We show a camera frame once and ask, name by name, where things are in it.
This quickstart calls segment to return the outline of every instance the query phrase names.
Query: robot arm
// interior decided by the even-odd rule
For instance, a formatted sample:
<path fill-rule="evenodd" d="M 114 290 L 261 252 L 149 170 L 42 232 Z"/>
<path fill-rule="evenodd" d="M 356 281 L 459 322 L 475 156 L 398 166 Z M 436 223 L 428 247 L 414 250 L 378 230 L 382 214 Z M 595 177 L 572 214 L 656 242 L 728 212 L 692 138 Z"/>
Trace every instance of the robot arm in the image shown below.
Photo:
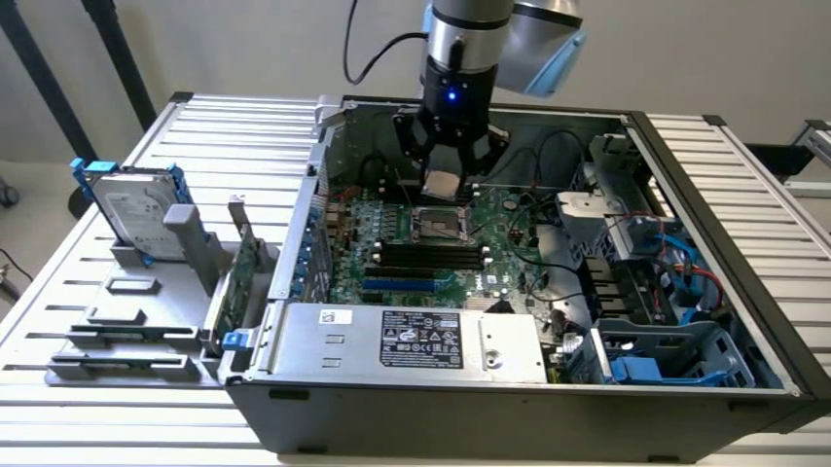
<path fill-rule="evenodd" d="M 468 176 L 491 172 L 511 144 L 511 135 L 489 123 L 493 87 L 549 96 L 585 36 L 576 0 L 433 0 L 424 19 L 421 105 L 392 121 L 401 152 L 420 166 L 424 192 L 452 198 Z M 477 156 L 473 143 L 485 136 L 488 152 Z M 436 145 L 456 148 L 459 174 L 429 170 Z"/>

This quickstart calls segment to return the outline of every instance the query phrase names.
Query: metal case panel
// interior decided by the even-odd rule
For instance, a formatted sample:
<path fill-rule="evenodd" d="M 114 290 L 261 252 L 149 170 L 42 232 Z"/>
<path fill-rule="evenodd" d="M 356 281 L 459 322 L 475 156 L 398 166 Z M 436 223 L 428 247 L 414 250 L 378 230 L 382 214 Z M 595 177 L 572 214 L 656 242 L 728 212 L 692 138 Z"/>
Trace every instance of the metal case panel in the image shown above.
<path fill-rule="evenodd" d="M 760 431 L 796 405 L 603 390 L 225 389 L 273 452 L 431 458 L 688 463 Z"/>

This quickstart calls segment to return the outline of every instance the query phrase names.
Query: warning label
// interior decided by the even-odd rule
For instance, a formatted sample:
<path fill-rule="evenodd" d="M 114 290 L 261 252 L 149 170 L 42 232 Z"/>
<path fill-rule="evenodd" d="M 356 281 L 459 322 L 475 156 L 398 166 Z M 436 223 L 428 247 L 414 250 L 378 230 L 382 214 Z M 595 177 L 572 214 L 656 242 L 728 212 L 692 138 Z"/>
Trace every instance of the warning label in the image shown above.
<path fill-rule="evenodd" d="M 384 367 L 463 368 L 459 314 L 384 311 L 380 363 Z"/>

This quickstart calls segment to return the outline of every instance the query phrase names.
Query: black pole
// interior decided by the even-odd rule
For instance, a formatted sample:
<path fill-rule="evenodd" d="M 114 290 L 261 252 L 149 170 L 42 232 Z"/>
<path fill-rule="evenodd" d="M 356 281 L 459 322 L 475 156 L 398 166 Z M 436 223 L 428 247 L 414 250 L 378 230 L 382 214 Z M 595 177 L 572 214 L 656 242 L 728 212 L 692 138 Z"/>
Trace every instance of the black pole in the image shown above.
<path fill-rule="evenodd" d="M 132 59 L 129 45 L 124 38 L 121 26 L 118 25 L 116 4 L 113 0 L 80 0 L 80 2 L 92 18 L 92 22 L 94 22 L 94 27 L 98 30 L 104 46 L 106 47 L 109 59 L 113 61 L 116 71 L 118 72 L 118 78 L 121 78 L 121 85 L 124 86 L 124 91 L 126 92 L 129 103 L 132 104 L 132 110 L 134 111 L 144 131 L 146 131 L 156 121 L 156 110 L 153 109 L 153 102 L 146 93 L 144 81 L 141 80 L 141 73 Z"/>
<path fill-rule="evenodd" d="M 0 0 L 0 26 L 9 38 L 17 57 L 24 63 L 28 76 L 37 86 L 64 136 L 69 140 L 74 155 L 88 162 L 97 161 L 92 143 L 89 143 L 86 133 L 82 131 L 73 107 L 66 101 L 49 64 L 40 53 L 34 39 L 30 37 L 14 0 Z"/>

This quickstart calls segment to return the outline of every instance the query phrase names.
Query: blue plastic clip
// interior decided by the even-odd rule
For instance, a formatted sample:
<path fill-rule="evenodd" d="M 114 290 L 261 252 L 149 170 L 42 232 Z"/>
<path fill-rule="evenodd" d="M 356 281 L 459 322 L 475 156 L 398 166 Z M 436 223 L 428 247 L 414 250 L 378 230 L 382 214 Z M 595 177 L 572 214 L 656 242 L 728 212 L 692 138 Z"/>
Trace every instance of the blue plastic clip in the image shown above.
<path fill-rule="evenodd" d="M 113 173 L 116 170 L 118 170 L 118 163 L 117 162 L 112 162 L 112 161 L 93 161 L 93 162 L 89 163 L 89 165 L 84 169 L 84 172 L 86 172 L 86 173 L 97 173 L 97 174 L 106 174 L 106 173 Z"/>
<path fill-rule="evenodd" d="M 184 171 L 174 163 L 168 167 L 168 173 L 172 177 L 172 182 L 176 185 L 176 200 L 181 204 L 193 204 L 193 198 L 190 192 L 186 189 L 186 182 L 184 181 Z"/>
<path fill-rule="evenodd" d="M 92 195 L 92 187 L 89 186 L 89 182 L 86 182 L 86 177 L 84 175 L 84 160 L 81 158 L 74 158 L 72 162 L 69 162 L 69 168 L 73 170 L 73 179 L 80 185 L 80 192 L 82 193 L 86 199 L 94 199 Z"/>
<path fill-rule="evenodd" d="M 611 376 L 620 384 L 713 387 L 724 380 L 727 372 L 719 370 L 703 377 L 663 377 L 655 358 L 619 357 L 611 361 Z"/>
<path fill-rule="evenodd" d="M 242 333 L 225 333 L 221 338 L 221 350 L 234 351 L 245 350 L 248 343 L 248 335 Z"/>

